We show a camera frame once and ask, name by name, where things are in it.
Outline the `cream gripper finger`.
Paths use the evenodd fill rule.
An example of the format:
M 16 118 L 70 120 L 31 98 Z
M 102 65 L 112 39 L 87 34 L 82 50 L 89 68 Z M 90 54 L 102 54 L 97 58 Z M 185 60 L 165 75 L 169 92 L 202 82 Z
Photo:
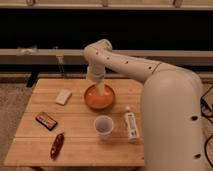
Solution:
M 103 96 L 105 93 L 105 83 L 103 81 L 96 84 L 98 94 Z

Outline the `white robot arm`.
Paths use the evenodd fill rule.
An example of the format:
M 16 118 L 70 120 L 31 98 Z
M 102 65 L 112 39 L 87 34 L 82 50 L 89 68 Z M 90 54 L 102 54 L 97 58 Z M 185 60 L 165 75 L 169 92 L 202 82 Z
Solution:
M 205 171 L 200 99 L 194 72 L 112 51 L 102 39 L 84 48 L 87 77 L 99 83 L 107 68 L 143 84 L 141 94 L 145 171 Z

